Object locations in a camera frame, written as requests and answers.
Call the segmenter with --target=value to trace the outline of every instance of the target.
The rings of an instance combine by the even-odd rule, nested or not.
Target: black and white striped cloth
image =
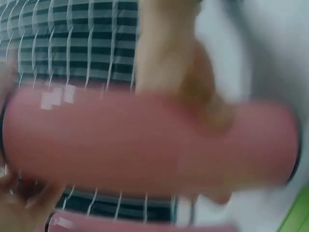
[[[21,80],[133,84],[136,0],[0,2],[0,56],[18,50]]]
[[[18,82],[134,85],[136,0],[0,0],[0,57],[18,53]],[[103,196],[68,189],[59,208],[104,217],[175,220],[176,199]]]

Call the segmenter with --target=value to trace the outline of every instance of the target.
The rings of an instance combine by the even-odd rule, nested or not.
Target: skin
[[[216,92],[211,60],[195,37],[200,4],[194,0],[140,0],[136,93],[161,92],[196,109],[209,130],[225,132],[233,123],[232,107]],[[203,194],[224,204],[231,193],[184,192],[192,201]]]

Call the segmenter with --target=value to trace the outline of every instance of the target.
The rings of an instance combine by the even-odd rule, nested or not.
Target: checkered pattern
[[[0,56],[18,52],[19,83],[134,85],[136,0],[0,0]],[[68,189],[59,208],[104,217],[173,221],[176,199]]]
[[[0,56],[18,47],[22,79],[133,83],[135,0],[1,0],[0,14]]]

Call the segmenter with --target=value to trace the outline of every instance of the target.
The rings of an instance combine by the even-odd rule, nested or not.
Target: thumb
[[[27,205],[27,209],[32,218],[38,223],[46,220],[53,212],[56,204],[61,198],[65,185],[48,185],[45,189]]]

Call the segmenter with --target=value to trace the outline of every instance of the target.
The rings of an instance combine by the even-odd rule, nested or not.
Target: finger
[[[39,221],[45,220],[55,209],[55,206],[65,189],[65,186],[48,185],[31,203],[27,205],[29,213]]]
[[[14,186],[16,186],[18,182],[18,174],[16,173],[8,173],[2,177],[0,177],[0,191],[7,191]]]
[[[66,211],[57,211],[49,225],[49,232],[236,232],[235,228],[230,225],[213,226],[213,227],[174,227],[170,225],[142,223],[132,223],[105,220],[97,217],[85,217],[80,214],[69,213]]]

